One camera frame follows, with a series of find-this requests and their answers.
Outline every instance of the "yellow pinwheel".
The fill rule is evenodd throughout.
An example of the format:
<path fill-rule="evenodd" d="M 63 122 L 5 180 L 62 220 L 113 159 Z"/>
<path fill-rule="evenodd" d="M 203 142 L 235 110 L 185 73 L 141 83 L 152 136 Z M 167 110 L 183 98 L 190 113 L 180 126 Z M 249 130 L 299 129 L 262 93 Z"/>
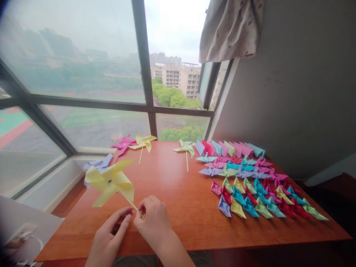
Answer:
<path fill-rule="evenodd" d="M 134 185 L 122 172 L 133 161 L 133 159 L 118 161 L 101 173 L 94 166 L 88 169 L 85 182 L 101 192 L 92 207 L 101 207 L 116 192 L 119 192 L 137 210 L 133 204 Z"/>
<path fill-rule="evenodd" d="M 148 153 L 149 153 L 151 151 L 151 148 L 152 148 L 151 141 L 153 141 L 155 139 L 157 139 L 157 137 L 154 137 L 153 135 L 146 136 L 146 137 L 141 137 L 141 134 L 138 133 L 137 136 L 136 136 L 137 145 L 129 146 L 129 148 L 132 148 L 132 149 L 142 148 L 141 149 L 140 162 L 139 162 L 138 165 L 141 165 L 142 151 L 144 150 L 144 147 L 147 148 Z"/>

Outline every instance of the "sky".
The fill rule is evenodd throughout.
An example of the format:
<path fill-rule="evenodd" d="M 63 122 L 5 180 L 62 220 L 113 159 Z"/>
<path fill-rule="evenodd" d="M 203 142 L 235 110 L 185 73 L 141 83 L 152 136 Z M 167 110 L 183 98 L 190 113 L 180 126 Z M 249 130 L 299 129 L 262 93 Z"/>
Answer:
<path fill-rule="evenodd" d="M 149 52 L 198 63 L 208 5 L 209 0 L 146 0 Z M 46 27 L 71 38 L 82 51 L 104 50 L 109 57 L 137 53 L 130 0 L 13 0 L 5 12 L 24 29 Z"/>

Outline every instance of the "curtain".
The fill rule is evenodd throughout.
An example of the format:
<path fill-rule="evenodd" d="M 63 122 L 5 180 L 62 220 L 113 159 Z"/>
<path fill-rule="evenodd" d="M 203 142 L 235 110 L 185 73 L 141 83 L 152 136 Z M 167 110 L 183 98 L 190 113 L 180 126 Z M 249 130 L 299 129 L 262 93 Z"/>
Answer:
<path fill-rule="evenodd" d="M 253 57 L 261 36 L 265 0 L 211 0 L 200 38 L 199 62 Z"/>

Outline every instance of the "window frame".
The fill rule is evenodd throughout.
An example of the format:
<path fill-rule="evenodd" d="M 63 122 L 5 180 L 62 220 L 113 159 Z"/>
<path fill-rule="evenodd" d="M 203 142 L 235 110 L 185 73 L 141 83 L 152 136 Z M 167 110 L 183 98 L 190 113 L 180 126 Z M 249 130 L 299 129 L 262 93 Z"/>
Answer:
<path fill-rule="evenodd" d="M 106 155 L 106 153 L 98 152 L 97 148 L 93 148 L 92 152 L 79 152 L 75 145 L 67 139 L 65 132 L 57 126 L 57 123 L 51 120 L 51 117 L 43 110 L 41 105 L 56 105 L 56 106 L 70 106 L 82 108 L 98 108 L 98 109 L 113 109 L 122 111 L 137 111 L 146 112 L 148 114 L 149 127 L 151 135 L 158 136 L 156 113 L 172 114 L 172 115 L 188 115 L 209 117 L 210 122 L 205 129 L 204 140 L 208 137 L 215 117 L 215 110 L 220 102 L 220 96 L 224 90 L 226 79 L 231 69 L 233 59 L 230 60 L 229 66 L 224 77 L 220 95 L 217 100 L 215 110 L 209 110 L 209 104 L 213 95 L 216 79 L 220 69 L 220 62 L 213 63 L 211 75 L 208 81 L 206 97 L 202 103 L 205 110 L 186 109 L 186 108 L 170 108 L 154 106 L 154 98 L 152 91 L 151 67 L 149 63 L 149 49 L 148 36 L 146 28 L 146 15 L 144 0 L 132 0 L 133 18 L 136 30 L 136 40 L 138 46 L 138 56 L 141 66 L 141 81 L 145 94 L 146 103 L 127 103 L 107 100 L 95 99 L 79 99 L 62 96 L 49 96 L 36 93 L 30 93 L 26 87 L 19 81 L 14 73 L 6 66 L 4 61 L 0 58 L 0 86 L 10 95 L 10 98 L 0 99 L 0 109 L 10 108 L 14 106 L 20 107 L 29 118 L 37 124 L 37 126 L 49 136 L 49 138 L 66 154 L 55 166 L 43 172 L 37 179 L 32 181 L 29 185 L 16 193 L 12 198 L 17 199 L 26 191 L 32 188 L 35 184 L 41 181 L 46 175 L 56 169 L 61 163 L 74 155 Z M 202 64 L 202 71 L 199 74 L 203 75 L 204 64 Z M 200 91 L 201 82 L 198 83 L 198 93 Z"/>

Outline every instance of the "gray wall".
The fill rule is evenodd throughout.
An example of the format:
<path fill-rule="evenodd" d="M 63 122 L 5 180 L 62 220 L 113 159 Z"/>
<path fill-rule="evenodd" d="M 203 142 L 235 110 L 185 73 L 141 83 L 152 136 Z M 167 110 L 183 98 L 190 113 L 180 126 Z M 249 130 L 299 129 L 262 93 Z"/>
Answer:
<path fill-rule="evenodd" d="M 356 151 L 356 2 L 268 0 L 257 55 L 241 59 L 213 139 L 251 142 L 292 178 Z"/>

